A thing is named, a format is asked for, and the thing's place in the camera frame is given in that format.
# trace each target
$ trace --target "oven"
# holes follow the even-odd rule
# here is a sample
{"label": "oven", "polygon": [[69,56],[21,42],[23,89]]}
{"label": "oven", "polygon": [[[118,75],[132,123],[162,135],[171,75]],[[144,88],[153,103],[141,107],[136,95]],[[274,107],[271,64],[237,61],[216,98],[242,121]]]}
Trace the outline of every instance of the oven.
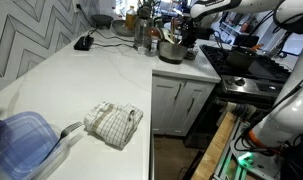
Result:
{"label": "oven", "polygon": [[259,57],[247,71],[241,72],[225,63],[228,50],[210,46],[200,48],[220,75],[221,82],[211,92],[184,144],[186,147],[205,149],[218,129],[216,123],[223,113],[223,106],[216,102],[249,104],[261,111],[267,110],[273,106],[290,73],[266,57]]}

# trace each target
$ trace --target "white tile wall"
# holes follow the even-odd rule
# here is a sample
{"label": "white tile wall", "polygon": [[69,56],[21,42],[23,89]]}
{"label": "white tile wall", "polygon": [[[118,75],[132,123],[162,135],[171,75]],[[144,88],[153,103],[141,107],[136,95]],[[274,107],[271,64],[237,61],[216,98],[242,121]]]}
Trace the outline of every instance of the white tile wall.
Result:
{"label": "white tile wall", "polygon": [[[79,2],[87,17],[100,13],[99,0]],[[90,28],[72,6],[72,0],[0,0],[0,90]]]}

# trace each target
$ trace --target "white cabinet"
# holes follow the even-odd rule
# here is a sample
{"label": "white cabinet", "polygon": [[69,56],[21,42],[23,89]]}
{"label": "white cabinet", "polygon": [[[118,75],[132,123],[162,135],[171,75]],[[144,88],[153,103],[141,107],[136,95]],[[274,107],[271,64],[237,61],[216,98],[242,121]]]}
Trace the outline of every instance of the white cabinet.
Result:
{"label": "white cabinet", "polygon": [[152,129],[154,134],[185,136],[215,84],[153,77]]}
{"label": "white cabinet", "polygon": [[171,118],[177,99],[186,84],[185,80],[164,77],[152,78],[152,129],[155,134],[164,134],[166,121]]}

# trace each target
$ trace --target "dish towel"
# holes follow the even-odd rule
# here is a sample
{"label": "dish towel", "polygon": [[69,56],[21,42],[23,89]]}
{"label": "dish towel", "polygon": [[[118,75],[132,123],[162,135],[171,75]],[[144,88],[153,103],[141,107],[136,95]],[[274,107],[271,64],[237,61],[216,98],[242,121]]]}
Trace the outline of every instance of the dish towel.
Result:
{"label": "dish towel", "polygon": [[143,112],[130,104],[123,106],[103,102],[85,116],[84,125],[107,144],[123,149],[138,128],[142,116]]}

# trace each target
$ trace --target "white countertop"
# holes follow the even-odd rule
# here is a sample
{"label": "white countertop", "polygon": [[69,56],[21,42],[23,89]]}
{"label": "white countertop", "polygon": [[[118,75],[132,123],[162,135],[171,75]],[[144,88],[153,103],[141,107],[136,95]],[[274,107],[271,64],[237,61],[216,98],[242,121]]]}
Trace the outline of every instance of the white countertop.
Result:
{"label": "white countertop", "polygon": [[[107,30],[103,33],[112,35]],[[100,44],[120,43],[96,33],[94,37]],[[35,111],[63,129],[83,121],[87,112],[103,101],[130,103],[144,116],[124,150],[105,145],[82,126],[71,134],[73,137],[79,133],[82,138],[50,179],[148,179],[152,70],[159,75],[215,83],[220,77],[202,52],[195,61],[171,65],[157,57],[139,55],[126,46],[93,46],[90,51],[75,51],[75,42],[0,91],[0,119]]]}

